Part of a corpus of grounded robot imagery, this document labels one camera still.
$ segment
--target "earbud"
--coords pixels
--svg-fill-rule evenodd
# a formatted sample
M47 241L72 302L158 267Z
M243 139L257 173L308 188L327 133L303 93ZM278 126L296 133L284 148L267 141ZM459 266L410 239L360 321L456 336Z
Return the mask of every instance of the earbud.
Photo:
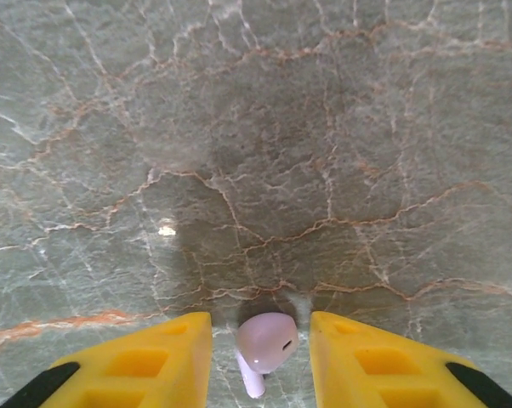
M245 321L236 335L236 358L245 389L251 398L265 392L264 374L276 370L299 344L292 317L263 313Z

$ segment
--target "black rubber tip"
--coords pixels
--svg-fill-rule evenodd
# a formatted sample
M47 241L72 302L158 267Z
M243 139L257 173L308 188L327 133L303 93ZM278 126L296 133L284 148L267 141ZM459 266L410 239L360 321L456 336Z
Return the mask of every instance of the black rubber tip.
M512 396L484 372L459 363L446 363L446 366L488 408L512 408Z
M38 408L80 368L75 361L41 372L0 408Z

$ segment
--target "white earbud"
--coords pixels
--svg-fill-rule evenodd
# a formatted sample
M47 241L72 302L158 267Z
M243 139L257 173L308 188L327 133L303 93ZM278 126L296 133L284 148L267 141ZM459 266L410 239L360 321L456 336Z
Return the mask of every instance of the white earbud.
M236 358L245 389L251 398L265 392L264 374L276 370L299 344L292 317L263 313L245 321L236 335Z

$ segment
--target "marble surface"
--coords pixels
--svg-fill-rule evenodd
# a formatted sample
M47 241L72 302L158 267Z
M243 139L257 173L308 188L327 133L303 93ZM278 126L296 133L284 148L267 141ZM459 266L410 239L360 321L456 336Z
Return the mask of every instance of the marble surface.
M193 310L209 407L314 407L311 310L512 393L512 0L0 0L0 403ZM302 342L252 401L268 310Z

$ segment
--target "earbud stem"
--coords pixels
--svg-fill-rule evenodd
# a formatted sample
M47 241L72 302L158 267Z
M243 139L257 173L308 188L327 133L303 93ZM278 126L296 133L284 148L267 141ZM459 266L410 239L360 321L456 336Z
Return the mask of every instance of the earbud stem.
M252 371L242 354L236 349L237 363L241 370L242 381L245 384L248 396L251 398L259 398L265 393L264 376Z

